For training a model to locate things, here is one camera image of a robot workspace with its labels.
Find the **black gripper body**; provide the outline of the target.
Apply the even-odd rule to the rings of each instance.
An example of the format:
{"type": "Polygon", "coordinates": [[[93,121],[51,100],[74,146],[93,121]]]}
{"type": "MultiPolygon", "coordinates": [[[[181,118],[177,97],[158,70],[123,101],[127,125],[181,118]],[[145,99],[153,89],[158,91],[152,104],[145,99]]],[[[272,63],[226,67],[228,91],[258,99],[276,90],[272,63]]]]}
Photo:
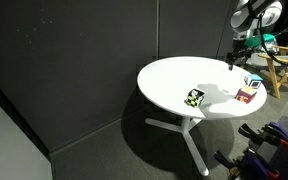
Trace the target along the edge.
{"type": "Polygon", "coordinates": [[[252,50],[250,48],[241,49],[233,53],[228,53],[226,56],[226,63],[228,64],[228,69],[233,70],[233,66],[242,66],[245,65],[247,60],[251,57],[252,50]]]}

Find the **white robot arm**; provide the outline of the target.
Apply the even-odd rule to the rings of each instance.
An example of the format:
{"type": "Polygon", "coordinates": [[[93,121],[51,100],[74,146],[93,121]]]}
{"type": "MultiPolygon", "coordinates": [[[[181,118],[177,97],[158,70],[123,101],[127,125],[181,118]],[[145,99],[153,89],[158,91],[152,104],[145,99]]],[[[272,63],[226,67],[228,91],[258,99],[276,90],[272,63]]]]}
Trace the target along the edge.
{"type": "Polygon", "coordinates": [[[256,29],[271,26],[280,18],[283,5],[280,0],[239,0],[236,9],[230,17],[230,27],[233,30],[233,53],[228,56],[228,69],[238,59],[238,51],[242,50],[244,42],[253,36],[256,29]]]}

